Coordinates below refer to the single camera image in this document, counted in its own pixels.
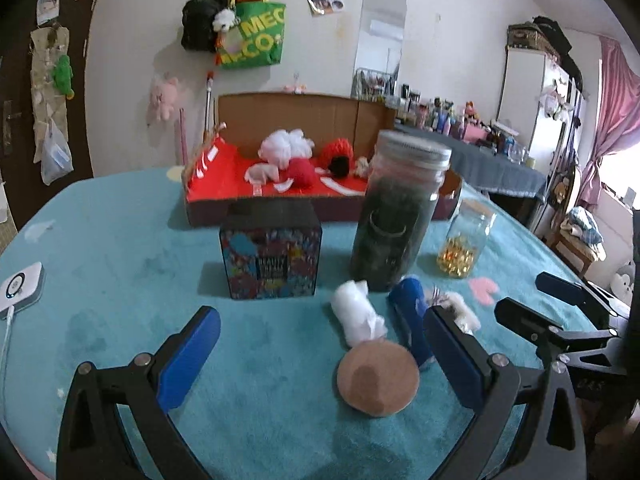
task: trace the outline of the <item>white charger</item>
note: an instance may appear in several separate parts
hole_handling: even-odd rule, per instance
[[[37,262],[8,277],[0,285],[0,319],[6,319],[10,306],[18,312],[36,303],[42,295],[44,268]]]

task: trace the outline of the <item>table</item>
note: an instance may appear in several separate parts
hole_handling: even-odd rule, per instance
[[[465,196],[478,194],[470,189]],[[53,222],[38,234],[37,227]],[[434,254],[447,222],[432,222],[413,272],[425,286],[464,295],[478,314],[478,340],[517,365],[539,366],[534,346],[499,326],[492,308],[473,300],[468,283],[445,278]],[[53,478],[64,394],[79,363],[121,366],[155,352],[201,304],[215,306],[222,334],[172,419],[215,478],[428,478],[471,420],[438,365],[423,372],[403,412],[370,419],[336,397],[334,373],[346,352],[328,300],[347,280],[354,224],[323,226],[318,289],[312,298],[236,302],[228,298],[215,228],[191,229],[179,183],[166,170],[117,174],[73,184],[49,202],[0,257],[0,280],[36,261],[46,270],[41,300],[16,314],[6,375],[6,420],[14,444]],[[574,275],[539,240],[500,212],[473,276],[488,276],[505,296],[569,330],[593,327],[576,308],[537,292],[546,270]],[[389,338],[396,318],[372,294]],[[4,322],[0,322],[4,332]],[[130,440],[148,466],[132,417]],[[514,413],[493,466],[516,430]]]
[[[544,202],[546,176],[506,156],[493,156],[474,144],[453,137],[397,124],[396,129],[423,139],[435,140],[451,148],[451,169],[474,189],[518,198],[537,198]]]

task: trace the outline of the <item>curtain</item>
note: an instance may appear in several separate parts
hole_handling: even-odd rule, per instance
[[[582,173],[579,200],[584,206],[600,199],[602,157],[640,142],[640,76],[626,63],[616,40],[600,37],[602,44],[602,102],[593,154]]]

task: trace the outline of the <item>white cabinet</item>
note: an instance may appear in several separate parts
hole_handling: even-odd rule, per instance
[[[558,85],[567,97],[569,75],[544,52],[508,48],[497,119],[520,135],[518,142],[536,160],[534,169],[549,174],[562,133],[562,122],[548,118],[540,105],[543,88]]]

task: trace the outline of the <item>green plush toy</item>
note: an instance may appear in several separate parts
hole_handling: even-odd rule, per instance
[[[67,54],[60,56],[51,75],[53,76],[53,85],[58,91],[68,100],[73,99],[74,91],[71,89],[71,78],[74,76],[74,71],[71,70],[71,60]]]

